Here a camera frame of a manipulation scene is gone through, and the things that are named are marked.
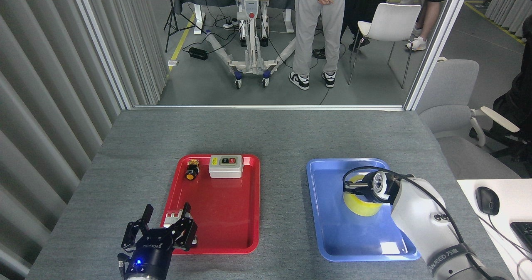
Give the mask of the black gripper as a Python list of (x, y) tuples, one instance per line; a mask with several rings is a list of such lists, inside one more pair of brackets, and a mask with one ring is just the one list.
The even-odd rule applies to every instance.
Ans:
[(381, 189), (380, 173), (368, 173), (359, 182), (344, 180), (343, 184), (344, 193), (346, 194), (356, 195), (359, 199), (365, 196), (368, 201), (379, 201), (378, 193)]
[[(141, 218), (126, 226), (121, 247), (133, 252), (125, 269), (125, 278), (166, 278), (174, 248), (189, 251), (197, 244), (197, 223), (192, 217), (191, 206), (184, 203), (178, 213), (166, 214), (166, 227), (149, 229), (153, 206), (147, 204)], [(138, 232), (144, 236), (136, 242)]]

